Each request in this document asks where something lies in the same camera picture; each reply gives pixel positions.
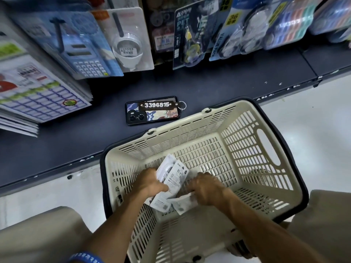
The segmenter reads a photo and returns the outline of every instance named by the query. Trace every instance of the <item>tiled floor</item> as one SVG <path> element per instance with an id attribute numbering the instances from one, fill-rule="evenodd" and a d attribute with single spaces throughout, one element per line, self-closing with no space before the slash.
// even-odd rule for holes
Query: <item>tiled floor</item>
<path id="1" fill-rule="evenodd" d="M 351 192 L 351 76 L 263 106 L 292 150 L 309 191 Z M 75 209 L 91 231 L 105 220 L 99 166 L 0 198 L 0 229 L 58 206 Z M 206 259 L 244 262 L 226 251 Z"/>

